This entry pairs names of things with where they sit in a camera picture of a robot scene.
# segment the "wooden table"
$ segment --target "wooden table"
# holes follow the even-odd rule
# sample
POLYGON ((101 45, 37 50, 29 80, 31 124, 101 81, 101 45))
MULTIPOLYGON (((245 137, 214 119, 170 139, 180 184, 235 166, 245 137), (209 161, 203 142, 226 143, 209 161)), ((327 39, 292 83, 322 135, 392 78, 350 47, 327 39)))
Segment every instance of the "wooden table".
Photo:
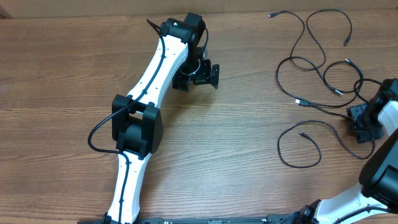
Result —
MULTIPOLYGON (((300 12, 304 19, 311 12, 300 12)), ((325 48, 326 64, 351 59, 366 78, 398 72, 398 11, 347 11, 311 18, 325 48)), ((163 105, 162 144, 149 161, 141 192, 143 217, 258 217, 289 213, 316 199, 330 198, 357 183, 366 161, 355 159, 322 125, 297 128, 314 138, 323 159, 310 169, 281 163, 279 135, 305 119, 331 123, 355 153, 346 121, 304 108, 275 83, 279 62, 288 57, 302 25, 293 16, 268 13, 207 14, 208 58, 221 66, 218 90, 191 86, 170 90, 163 105)), ((168 17, 149 16, 160 24, 168 17)), ((157 45, 146 16, 0 20, 0 223, 76 223, 99 218, 112 201, 118 160, 92 151, 87 135, 111 111, 115 94, 125 95, 140 79, 157 45)), ((317 65, 322 53, 306 32, 294 55, 317 65)), ((315 72, 283 65, 283 86, 322 103, 341 103, 315 72)), ((350 90, 357 73, 333 67, 328 81, 350 90)), ((379 87, 364 84, 371 98, 379 87)), ((344 113, 345 109, 335 110, 344 113)), ((383 140, 377 141, 379 147, 383 140)), ((114 149, 111 125, 94 143, 114 149)), ((282 139, 286 159, 314 163, 318 154, 296 131, 282 139)), ((380 215, 362 223, 397 223, 380 215)))

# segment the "table surface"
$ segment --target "table surface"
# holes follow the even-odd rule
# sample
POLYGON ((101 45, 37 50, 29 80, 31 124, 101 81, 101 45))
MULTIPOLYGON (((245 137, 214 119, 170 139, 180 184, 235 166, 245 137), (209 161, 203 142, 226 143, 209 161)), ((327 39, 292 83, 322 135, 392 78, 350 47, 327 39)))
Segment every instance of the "table surface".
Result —
MULTIPOLYGON (((304 19, 311 12, 300 12, 304 19)), ((309 25, 327 55, 326 65, 351 59, 366 78, 394 78, 398 72, 398 11, 347 11, 353 36, 347 47, 347 20, 337 12, 317 14, 309 25)), ((168 17, 148 16, 156 24, 168 17)), ((87 135, 111 112, 115 94, 125 95, 154 54, 157 35, 146 16, 0 20, 0 223, 76 223, 99 218, 113 198, 118 159, 87 145, 87 135)), ((335 126, 345 144, 366 155, 348 123, 304 108, 283 94, 275 70, 301 33, 291 15, 206 14, 208 58, 220 64, 218 90, 169 88, 162 104, 164 137, 147 166, 141 191, 143 217, 258 217, 290 213, 316 199, 330 198, 358 181, 366 161, 355 159, 326 126, 305 125, 286 134, 281 147, 296 165, 314 163, 317 150, 298 135, 305 131, 322 150, 309 169, 281 163, 277 139, 306 119, 335 126)), ((322 53, 306 32, 294 55, 319 65, 322 53)), ((336 96, 315 72, 285 63, 281 83, 288 91, 322 103, 336 96)), ((335 87, 351 90, 358 74, 347 65, 327 75, 335 87)), ((378 86, 365 83, 371 98, 378 86)), ((361 103, 356 100, 353 105, 361 103)), ((345 113, 345 109, 334 110, 345 113)), ((383 140, 377 141, 379 147, 383 140)), ((114 149, 111 125, 94 143, 114 149)), ((380 215, 362 223, 397 223, 380 215)))

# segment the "wood grain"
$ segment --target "wood grain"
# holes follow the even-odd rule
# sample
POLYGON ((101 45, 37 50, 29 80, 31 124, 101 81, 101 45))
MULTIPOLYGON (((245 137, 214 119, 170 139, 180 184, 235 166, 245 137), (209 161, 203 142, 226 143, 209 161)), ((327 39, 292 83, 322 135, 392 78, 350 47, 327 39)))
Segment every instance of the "wood grain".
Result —
MULTIPOLYGON (((311 12, 301 12, 306 17, 311 12)), ((326 64, 344 58, 367 78, 394 78, 398 72, 398 12, 347 11, 316 15, 310 26, 327 54, 326 64)), ((145 19, 160 24, 184 15, 111 16, 0 21, 0 222, 76 223, 99 218, 113 198, 117 158, 93 152, 86 143, 91 128, 110 113, 115 94, 127 93, 153 56, 157 36, 145 19)), ((277 155, 279 135, 301 120, 331 123, 355 153, 347 123, 303 108, 275 84, 278 63, 288 57, 301 32, 289 15, 206 14, 209 58, 221 66, 218 90, 191 86, 170 89, 162 105, 165 134, 151 158, 141 193, 143 217, 254 217, 287 213, 320 198, 330 198, 358 181, 362 166, 324 126, 297 129, 322 149, 321 163, 292 169, 277 155)), ((322 62, 306 33, 294 55, 322 62)), ((322 103, 341 103, 313 72, 290 63, 280 71, 285 89, 322 103)), ((358 75, 338 66, 328 81, 352 89, 358 75)), ((372 97, 378 86, 361 92, 372 97)), ((114 148, 106 124, 95 144, 114 148)), ((286 159, 297 165, 317 159, 314 146, 294 132, 282 139, 286 159)), ((382 215, 361 223, 397 223, 382 215)))
POLYGON ((395 9, 396 0, 0 0, 13 18, 395 9))

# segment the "wooden tabletop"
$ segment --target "wooden tabletop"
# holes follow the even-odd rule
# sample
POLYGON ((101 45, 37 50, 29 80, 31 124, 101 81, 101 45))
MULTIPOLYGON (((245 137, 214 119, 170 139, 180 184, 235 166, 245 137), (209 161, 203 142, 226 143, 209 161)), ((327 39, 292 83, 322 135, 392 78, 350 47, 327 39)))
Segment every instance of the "wooden tabletop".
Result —
MULTIPOLYGON (((300 12, 306 19, 312 12, 300 12)), ((326 65, 351 59, 366 78, 383 81, 398 72, 398 11, 347 11, 310 19, 325 49, 326 65)), ((305 125, 282 138, 282 152, 295 165, 281 163, 277 139, 306 119, 335 126, 345 144, 362 156, 342 118, 304 108, 283 94, 275 70, 301 33, 291 15, 268 13, 203 15, 210 38, 208 58, 220 64, 218 90, 169 88, 162 104, 164 137, 147 166, 141 191, 143 217, 258 217, 290 213, 316 199, 334 197, 358 182, 366 161, 355 159, 323 125, 305 125)), ((156 24, 169 17, 149 16, 156 24)), ((87 145, 90 130, 111 112, 116 94, 125 95, 144 73, 157 45, 146 16, 0 20, 0 223, 76 223, 100 218, 113 199, 118 160, 87 145)), ((319 65, 322 53, 306 32, 294 55, 319 65)), ((309 100, 338 104, 315 72, 285 63, 281 83, 309 100)), ((327 74, 335 87, 352 90, 358 74, 347 65, 327 74)), ((365 83, 365 98, 379 87, 365 83)), ((353 105, 361 103, 356 100, 353 105)), ((345 113, 345 109, 334 110, 345 113)), ((377 141, 379 147, 385 138, 377 141)), ((94 143, 114 149, 111 125, 94 143)), ((397 223, 394 215, 362 223, 397 223)))

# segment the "wall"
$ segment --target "wall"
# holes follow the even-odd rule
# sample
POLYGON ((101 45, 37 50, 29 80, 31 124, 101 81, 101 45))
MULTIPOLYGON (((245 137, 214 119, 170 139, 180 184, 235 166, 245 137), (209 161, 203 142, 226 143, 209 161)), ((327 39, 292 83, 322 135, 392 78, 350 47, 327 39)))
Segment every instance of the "wall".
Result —
POLYGON ((0 0, 4 17, 304 11, 326 8, 394 9, 397 0, 0 0))

